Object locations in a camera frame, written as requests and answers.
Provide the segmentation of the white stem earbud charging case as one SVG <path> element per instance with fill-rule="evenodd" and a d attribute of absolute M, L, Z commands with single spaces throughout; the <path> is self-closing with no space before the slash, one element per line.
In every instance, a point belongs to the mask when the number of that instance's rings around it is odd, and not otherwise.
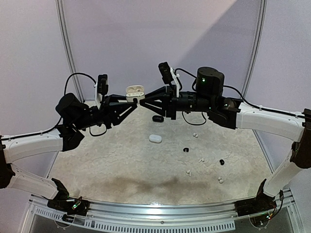
<path fill-rule="evenodd" d="M 127 102 L 139 102 L 145 98 L 145 88 L 142 85 L 132 85 L 126 88 L 126 100 Z"/>

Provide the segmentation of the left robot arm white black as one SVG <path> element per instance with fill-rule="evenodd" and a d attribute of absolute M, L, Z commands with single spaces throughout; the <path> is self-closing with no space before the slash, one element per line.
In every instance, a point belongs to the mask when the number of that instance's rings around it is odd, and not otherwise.
<path fill-rule="evenodd" d="M 14 188 L 42 196 L 48 207 L 67 215 L 86 216 L 90 202 L 82 197 L 70 197 L 68 190 L 58 179 L 46 179 L 25 171 L 14 162 L 49 152 L 66 152 L 79 146 L 84 138 L 81 131 L 104 125 L 106 129 L 119 125 L 136 108 L 137 101 L 110 95 L 99 106 L 89 107 L 79 102 L 73 93 L 65 94 L 56 111 L 63 123 L 54 128 L 29 135 L 8 136 L 0 140 L 0 187 Z"/>

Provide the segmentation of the right aluminium wall post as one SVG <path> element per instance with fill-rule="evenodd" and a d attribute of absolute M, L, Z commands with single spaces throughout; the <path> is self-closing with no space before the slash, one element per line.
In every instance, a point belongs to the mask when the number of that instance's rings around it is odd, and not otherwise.
<path fill-rule="evenodd" d="M 248 91 L 248 88 L 249 88 L 249 85 L 251 82 L 253 70 L 255 68 L 256 58 L 257 58 L 258 51 L 259 51 L 264 21 L 265 21 L 267 0 L 260 0 L 259 2 L 260 2 L 260 5 L 259 5 L 259 9 L 258 9 L 258 16 L 257 16 L 257 22 L 256 22 L 253 44 L 252 44 L 252 48 L 251 48 L 251 54 L 250 54 L 251 56 L 250 56 L 250 60 L 248 62 L 248 66 L 247 66 L 246 77 L 245 77 L 244 83 L 242 85 L 242 96 L 243 97 L 246 97 L 246 94 L 247 94 L 247 91 Z"/>

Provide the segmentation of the aluminium front rail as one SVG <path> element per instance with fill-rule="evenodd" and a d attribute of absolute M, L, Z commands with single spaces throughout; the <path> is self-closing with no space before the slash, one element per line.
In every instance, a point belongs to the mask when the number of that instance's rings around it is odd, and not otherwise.
<path fill-rule="evenodd" d="M 268 219 L 269 212 L 276 216 Z M 31 195 L 22 233 L 302 233 L 290 189 L 269 211 L 242 216 L 235 201 L 193 205 L 92 201 L 86 216 L 66 216 Z"/>

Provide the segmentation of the white oval earbud charging case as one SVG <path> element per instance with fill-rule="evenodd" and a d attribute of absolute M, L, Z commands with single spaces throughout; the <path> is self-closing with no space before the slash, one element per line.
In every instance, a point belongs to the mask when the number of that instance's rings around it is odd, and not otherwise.
<path fill-rule="evenodd" d="M 149 141 L 152 143 L 161 143 L 162 137 L 160 135 L 151 134 L 149 135 Z"/>

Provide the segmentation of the aluminium wall post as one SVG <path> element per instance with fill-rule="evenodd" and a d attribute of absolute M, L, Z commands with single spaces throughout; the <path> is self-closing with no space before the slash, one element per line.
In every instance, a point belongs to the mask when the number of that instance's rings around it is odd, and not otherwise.
<path fill-rule="evenodd" d="M 251 82 L 253 70 L 255 68 L 256 58 L 257 58 L 258 51 L 259 51 L 264 21 L 265 21 L 267 0 L 260 0 L 259 2 L 260 2 L 260 5 L 259 5 L 259 9 L 258 9 L 258 16 L 257 16 L 257 22 L 256 22 L 253 44 L 252 44 L 252 48 L 251 48 L 251 54 L 250 54 L 251 56 L 250 56 L 250 60 L 248 62 L 248 66 L 247 66 L 246 77 L 245 77 L 244 83 L 242 85 L 242 96 L 243 97 L 246 97 L 246 94 L 247 94 L 247 91 L 248 91 L 248 88 L 249 88 L 249 85 Z"/>
<path fill-rule="evenodd" d="M 65 51 L 65 55 L 67 58 L 69 70 L 71 74 L 77 73 L 77 69 L 76 69 L 76 65 L 74 62 L 73 53 L 71 49 L 70 39 L 69 39 L 68 27 L 66 23 L 64 1 L 55 0 L 55 5 L 56 5 L 56 12 L 57 12 L 57 17 L 58 17 L 58 22 L 59 22 L 59 27 L 60 27 L 60 33 L 61 33 L 61 37 L 63 41 L 64 51 Z M 72 81 L 73 81 L 75 91 L 77 92 L 78 99 L 81 102 L 84 102 L 85 98 L 82 92 L 82 87 L 79 81 L 79 76 L 74 75 L 72 77 Z"/>

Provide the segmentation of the black earbud charging case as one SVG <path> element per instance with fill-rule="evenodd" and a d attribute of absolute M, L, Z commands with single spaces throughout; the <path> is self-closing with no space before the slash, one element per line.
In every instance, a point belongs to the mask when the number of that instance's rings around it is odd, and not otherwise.
<path fill-rule="evenodd" d="M 154 116 L 152 116 L 152 121 L 162 123 L 164 121 L 164 117 L 154 115 Z"/>

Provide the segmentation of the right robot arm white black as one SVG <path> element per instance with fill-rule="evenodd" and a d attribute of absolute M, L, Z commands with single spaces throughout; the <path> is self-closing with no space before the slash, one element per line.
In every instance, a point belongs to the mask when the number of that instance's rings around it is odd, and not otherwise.
<path fill-rule="evenodd" d="M 140 105 L 157 114 L 176 118 L 177 112 L 206 113 L 213 123 L 229 129 L 251 129 L 271 133 L 292 140 L 288 156 L 272 176 L 261 182 L 254 198 L 237 201 L 239 216 L 266 212 L 265 220 L 274 218 L 283 199 L 282 189 L 295 175 L 311 167 L 311 112 L 285 112 L 249 103 L 245 98 L 223 96 L 225 76 L 211 67 L 197 70 L 190 92 L 180 91 L 179 78 L 174 68 L 160 68 L 165 86 L 140 100 Z"/>

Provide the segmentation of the left aluminium wall post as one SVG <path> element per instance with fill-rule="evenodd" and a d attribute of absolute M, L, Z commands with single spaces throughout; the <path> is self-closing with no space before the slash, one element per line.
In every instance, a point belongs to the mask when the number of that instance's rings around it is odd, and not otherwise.
<path fill-rule="evenodd" d="M 57 12 L 57 17 L 58 17 L 58 22 L 59 22 L 59 27 L 60 27 L 60 33 L 61 33 L 61 37 L 63 41 L 64 51 L 65 51 L 65 55 L 67 58 L 69 70 L 71 74 L 77 73 L 77 69 L 76 69 L 76 65 L 74 62 L 73 53 L 71 49 L 70 39 L 69 39 L 68 27 L 66 23 L 64 1 L 55 0 L 55 5 L 56 5 L 56 12 Z M 79 81 L 79 76 L 74 75 L 72 77 L 72 81 L 73 81 L 75 91 L 77 92 L 78 99 L 81 102 L 84 102 L 85 98 L 82 92 L 82 87 Z"/>

